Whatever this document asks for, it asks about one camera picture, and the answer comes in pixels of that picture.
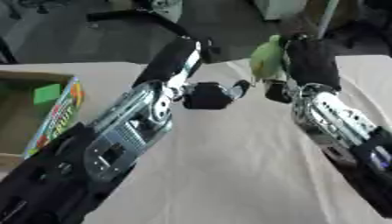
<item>background furniture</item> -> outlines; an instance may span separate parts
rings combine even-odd
[[[307,0],[253,0],[265,20],[278,20],[304,10]]]
[[[388,35],[388,29],[392,24],[392,1],[390,0],[365,0],[364,5],[373,10],[382,10],[387,13],[385,22],[380,25],[374,25],[366,20],[359,20],[351,24],[354,28],[354,35],[346,42],[347,47],[353,48],[355,43],[367,36],[377,36],[386,45],[389,55],[392,57],[392,37]]]
[[[159,18],[163,17],[174,23],[177,23],[182,14],[182,0],[133,0],[132,3],[132,5],[135,5],[133,9],[87,14],[87,21],[96,22],[112,19],[141,18],[152,19],[155,22],[160,23],[162,19]]]
[[[12,0],[2,0],[2,3],[7,7],[10,18],[13,18],[13,19],[20,19],[21,18],[20,13],[15,8],[15,5],[12,2]]]
[[[0,53],[2,57],[0,58],[0,64],[17,64],[17,60],[15,56],[12,54],[10,47],[8,46],[7,42],[0,37]]]
[[[337,58],[340,97],[392,125],[392,59]],[[74,74],[86,90],[80,121],[91,121],[130,87],[143,65],[73,63],[0,70]],[[203,66],[195,81],[232,85],[249,77],[247,59]],[[291,107],[268,101],[263,85],[223,111],[173,108],[174,128],[138,161],[85,224],[388,224],[351,189],[291,121]]]

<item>white fabric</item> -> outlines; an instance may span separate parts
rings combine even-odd
[[[385,56],[338,57],[341,99],[382,125],[391,124],[391,62]],[[80,119],[89,120],[124,91],[142,67],[103,63],[18,69],[80,76],[87,90]],[[203,66],[194,79],[233,85],[245,77],[248,61],[240,60]],[[266,100],[263,85],[222,111],[189,111],[176,105],[173,131],[140,159],[85,223],[390,223],[295,127],[290,109]]]

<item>cardboard box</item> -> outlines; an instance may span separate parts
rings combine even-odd
[[[58,128],[63,116],[61,113],[64,113],[60,104],[74,94],[72,89],[77,85],[80,95],[73,101],[76,104],[75,114],[81,105],[83,94],[79,81],[66,74],[0,71],[0,83],[0,169],[9,170],[47,144],[51,137],[58,135],[57,132],[51,135],[55,130],[65,130],[64,127]],[[50,113],[43,117],[37,113],[34,105],[34,91],[55,83],[62,86],[61,97]],[[70,123],[70,118],[66,119],[66,124]],[[39,142],[45,135],[48,135],[47,141]]]

